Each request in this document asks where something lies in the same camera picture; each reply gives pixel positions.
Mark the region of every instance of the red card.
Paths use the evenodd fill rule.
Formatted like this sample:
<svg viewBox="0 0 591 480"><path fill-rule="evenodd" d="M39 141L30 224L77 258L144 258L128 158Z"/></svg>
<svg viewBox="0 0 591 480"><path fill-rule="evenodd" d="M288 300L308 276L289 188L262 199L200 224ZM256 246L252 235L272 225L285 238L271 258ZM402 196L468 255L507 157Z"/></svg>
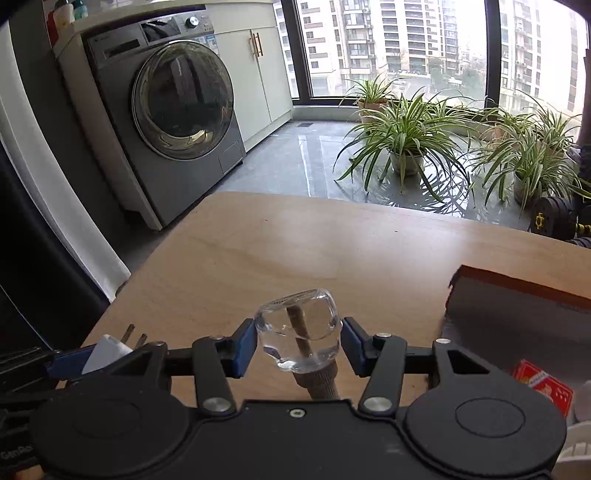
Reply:
<svg viewBox="0 0 591 480"><path fill-rule="evenodd" d="M570 404L573 401L572 388L559 382L541 368L526 360L519 362L513 377L548 398L566 418Z"/></svg>

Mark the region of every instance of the washing machine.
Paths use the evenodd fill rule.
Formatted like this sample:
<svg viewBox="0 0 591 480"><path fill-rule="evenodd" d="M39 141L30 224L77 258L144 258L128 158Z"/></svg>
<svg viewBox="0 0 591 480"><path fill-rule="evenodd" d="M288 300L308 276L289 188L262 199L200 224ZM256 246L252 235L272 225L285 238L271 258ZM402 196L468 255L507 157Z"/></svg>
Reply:
<svg viewBox="0 0 591 480"><path fill-rule="evenodd" d="M207 11L119 21L83 43L129 165L167 225L245 155Z"/></svg>

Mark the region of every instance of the open box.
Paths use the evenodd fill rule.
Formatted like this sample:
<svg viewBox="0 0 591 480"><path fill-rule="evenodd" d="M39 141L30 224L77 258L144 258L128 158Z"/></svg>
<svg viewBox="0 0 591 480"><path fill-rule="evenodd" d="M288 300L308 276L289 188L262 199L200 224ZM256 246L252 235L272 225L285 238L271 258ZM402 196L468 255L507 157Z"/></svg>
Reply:
<svg viewBox="0 0 591 480"><path fill-rule="evenodd" d="M526 359L575 391L591 380L591 299L466 265L450 286L442 337L509 374Z"/></svg>

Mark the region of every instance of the round glass door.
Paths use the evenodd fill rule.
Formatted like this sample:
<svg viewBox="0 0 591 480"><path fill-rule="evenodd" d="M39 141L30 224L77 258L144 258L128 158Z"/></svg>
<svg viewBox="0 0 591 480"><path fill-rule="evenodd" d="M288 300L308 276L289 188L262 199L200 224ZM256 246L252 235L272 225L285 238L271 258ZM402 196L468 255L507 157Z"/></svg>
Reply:
<svg viewBox="0 0 591 480"><path fill-rule="evenodd" d="M168 43L142 66L131 94L135 126L146 144L188 161L220 143L232 120L232 82L220 58L192 40Z"/></svg>

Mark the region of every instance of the wooden table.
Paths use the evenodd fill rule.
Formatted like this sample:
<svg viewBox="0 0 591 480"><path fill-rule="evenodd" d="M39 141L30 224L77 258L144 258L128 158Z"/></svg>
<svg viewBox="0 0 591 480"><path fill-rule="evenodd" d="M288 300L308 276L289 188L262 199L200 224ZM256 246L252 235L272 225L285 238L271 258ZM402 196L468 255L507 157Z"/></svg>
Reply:
<svg viewBox="0 0 591 480"><path fill-rule="evenodd" d="M368 333L427 346L438 337L449 280L461 264L591 296L591 251L550 238L395 207L216 193L132 276L87 343L135 323L148 340L189 347L202 336L230 335L270 300L322 287L340 315ZM339 393L356 402L366 380L342 352L337 361ZM247 375L230 384L238 402L307 398L260 348ZM424 388L423 377L406 378L402 403ZM194 405L192 378L176 379L173 393Z"/></svg>

